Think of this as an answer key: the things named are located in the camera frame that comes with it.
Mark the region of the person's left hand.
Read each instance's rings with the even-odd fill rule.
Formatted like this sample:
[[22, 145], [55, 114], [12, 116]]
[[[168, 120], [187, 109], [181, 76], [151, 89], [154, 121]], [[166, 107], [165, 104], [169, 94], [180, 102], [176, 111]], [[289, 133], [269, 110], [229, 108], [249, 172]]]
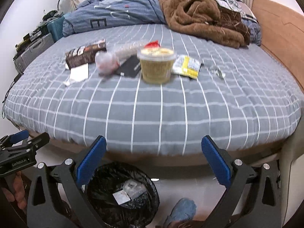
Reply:
[[1, 186], [1, 189], [9, 202], [17, 202], [19, 209], [25, 210], [27, 201], [25, 199], [25, 188], [22, 180], [22, 173], [20, 171], [5, 178], [7, 186]]

